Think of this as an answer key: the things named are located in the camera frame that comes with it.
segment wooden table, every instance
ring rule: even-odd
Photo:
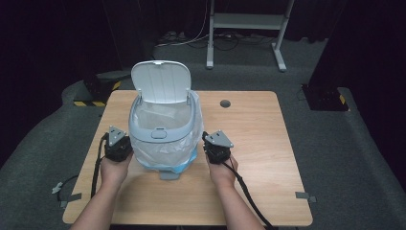
[[[197,91],[205,130],[219,129],[234,143],[251,197],[275,226],[308,226],[312,215],[306,199],[296,198],[304,186],[290,145],[277,95],[263,91]],[[73,223],[90,199],[100,139],[109,126],[128,130],[128,114],[136,91],[114,91],[85,158],[63,221]],[[224,108],[220,101],[228,100]],[[220,201],[209,176],[202,141],[198,156],[179,180],[163,181],[133,158],[115,207],[113,223],[159,225],[225,225]],[[241,196],[245,196],[236,182]]]

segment hand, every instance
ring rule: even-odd
[[[227,169],[227,167],[225,167],[222,164],[220,165],[211,164],[209,162],[209,158],[207,157],[207,155],[206,160],[207,164],[209,165],[210,178],[212,179],[217,189],[220,187],[234,188],[234,182],[236,181],[236,177],[233,174],[233,172],[231,172],[229,169]],[[238,162],[236,161],[233,155],[230,155],[230,159],[228,159],[225,163],[230,167],[234,166],[234,170],[237,171]]]
[[[131,162],[132,155],[133,152],[122,162],[114,162],[103,158],[101,161],[101,185],[119,190],[127,177],[128,165]]]

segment white desk frame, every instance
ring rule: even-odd
[[[284,32],[289,21],[290,13],[295,0],[288,0],[286,12],[282,15],[266,15],[266,14],[244,14],[244,13],[214,13],[214,0],[212,0],[210,8],[210,28],[209,28],[209,44],[207,47],[207,63],[208,69],[214,67],[214,28],[236,28],[236,29],[256,29],[256,30],[274,30],[280,31],[276,43],[272,43],[272,51],[278,63],[281,72],[286,71],[281,54],[281,44]]]

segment gray carpet floor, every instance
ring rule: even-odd
[[[206,49],[165,46],[155,48],[153,55],[184,63],[191,71],[194,90],[277,93],[304,189],[317,198],[310,204],[313,223],[300,229],[406,229],[406,195],[377,149],[350,91],[339,88],[349,104],[348,112],[312,111],[307,105],[301,85],[308,83],[326,43],[285,40],[282,55],[287,71],[281,73],[269,43],[250,42],[240,42],[230,51],[214,50],[213,70],[205,68]],[[215,45],[227,49],[233,43],[218,40]],[[1,169],[0,229],[69,228],[51,191],[59,181],[79,173],[104,110],[73,105],[80,85],[77,82],[64,90],[63,106],[28,133]],[[133,88],[126,79],[120,90]],[[74,183],[64,186],[62,198],[72,192]]]

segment person's left hand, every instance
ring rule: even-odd
[[[125,161],[114,162],[107,158],[101,161],[101,185],[120,189],[128,174],[128,165],[131,162],[131,152]]]

